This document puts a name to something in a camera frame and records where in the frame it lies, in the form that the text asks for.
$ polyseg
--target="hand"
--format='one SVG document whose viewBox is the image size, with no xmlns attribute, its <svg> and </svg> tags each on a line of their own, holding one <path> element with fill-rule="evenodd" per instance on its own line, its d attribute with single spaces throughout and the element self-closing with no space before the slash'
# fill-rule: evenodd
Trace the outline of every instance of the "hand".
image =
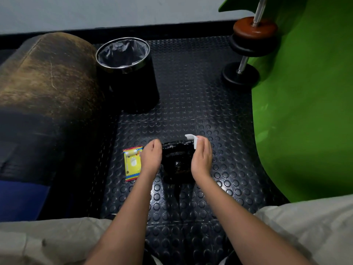
<svg viewBox="0 0 353 265">
<path fill-rule="evenodd" d="M 204 176 L 209 176 L 212 166 L 211 143 L 205 137 L 197 137 L 197 146 L 191 161 L 191 173 L 195 180 Z"/>
<path fill-rule="evenodd" d="M 141 174 L 155 177 L 161 166 L 162 144 L 159 139 L 150 141 L 141 152 Z"/>
</svg>

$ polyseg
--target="metal rim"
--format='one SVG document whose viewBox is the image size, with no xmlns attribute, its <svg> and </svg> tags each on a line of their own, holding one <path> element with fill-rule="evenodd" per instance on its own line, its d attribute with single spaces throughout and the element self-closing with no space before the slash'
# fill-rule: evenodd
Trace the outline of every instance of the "metal rim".
<svg viewBox="0 0 353 265">
<path fill-rule="evenodd" d="M 130 40 L 139 40 L 139 41 L 141 41 L 141 42 L 147 44 L 148 51 L 147 51 L 147 54 L 145 55 L 145 57 L 144 57 L 143 59 L 141 59 L 141 60 L 140 60 L 139 62 L 137 62 L 137 63 L 134 63 L 134 64 L 129 65 L 129 66 L 125 66 L 125 67 L 122 67 L 122 68 L 121 68 L 121 67 L 109 67 L 109 66 L 104 65 L 104 64 L 102 64 L 101 62 L 99 62 L 99 60 L 98 60 L 98 53 L 99 53 L 104 47 L 106 47 L 108 44 L 111 44 L 111 43 L 114 43 L 114 42 L 117 42 L 117 41 L 120 41 L 120 40 L 127 40 L 127 39 L 130 39 Z M 100 48 L 98 48 L 98 50 L 97 50 L 97 52 L 96 52 L 96 62 L 97 62 L 99 65 L 101 65 L 101 66 L 103 66 L 103 67 L 106 67 L 106 68 L 109 68 L 109 69 L 124 70 L 124 69 L 129 69 L 129 68 L 132 68 L 132 67 L 134 67 L 134 66 L 139 65 L 141 62 L 143 62 L 143 61 L 149 56 L 150 52 L 151 52 L 151 47 L 150 47 L 150 45 L 149 45 L 145 40 L 142 40 L 142 39 L 136 38 L 136 37 L 123 37 L 123 38 L 118 38 L 118 39 L 111 40 L 111 41 L 105 43 L 104 45 L 102 45 Z"/>
</svg>

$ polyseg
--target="forearm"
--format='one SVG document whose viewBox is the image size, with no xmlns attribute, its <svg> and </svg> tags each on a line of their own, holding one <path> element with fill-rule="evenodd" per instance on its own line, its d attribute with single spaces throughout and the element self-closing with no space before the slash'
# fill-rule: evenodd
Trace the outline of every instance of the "forearm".
<svg viewBox="0 0 353 265">
<path fill-rule="evenodd" d="M 86 264 L 141 264 L 154 176 L 140 174 Z"/>
<path fill-rule="evenodd" d="M 223 191 L 210 176 L 203 176 L 196 182 L 244 265 L 310 264 L 274 230 Z"/>
</svg>

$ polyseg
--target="brown weight plate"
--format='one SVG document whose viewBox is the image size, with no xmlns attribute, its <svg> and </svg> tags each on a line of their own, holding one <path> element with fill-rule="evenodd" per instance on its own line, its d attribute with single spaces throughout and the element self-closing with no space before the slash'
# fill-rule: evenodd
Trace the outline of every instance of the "brown weight plate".
<svg viewBox="0 0 353 265">
<path fill-rule="evenodd" d="M 253 27 L 254 17 L 244 17 L 235 22 L 233 30 L 236 35 L 246 39 L 266 39 L 270 38 L 278 30 L 275 22 L 269 19 L 262 19 L 257 27 Z"/>
</svg>

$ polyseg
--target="metal bar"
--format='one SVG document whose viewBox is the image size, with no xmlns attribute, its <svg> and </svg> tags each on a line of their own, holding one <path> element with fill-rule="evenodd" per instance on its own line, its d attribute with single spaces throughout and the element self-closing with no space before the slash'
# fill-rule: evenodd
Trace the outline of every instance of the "metal bar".
<svg viewBox="0 0 353 265">
<path fill-rule="evenodd" d="M 263 15 L 263 13 L 265 11 L 266 3 L 267 3 L 267 0 L 260 0 L 259 1 L 259 4 L 258 4 L 257 9 L 256 9 L 255 16 L 254 16 L 254 20 L 252 22 L 252 26 L 253 27 L 257 27 L 259 25 L 260 20 L 262 18 L 262 15 Z"/>
<path fill-rule="evenodd" d="M 246 64 L 247 64 L 248 60 L 249 60 L 248 56 L 243 56 L 243 58 L 241 59 L 239 68 L 236 70 L 237 74 L 242 74 L 243 73 L 243 71 L 245 70 L 245 67 L 246 67 Z"/>
</svg>

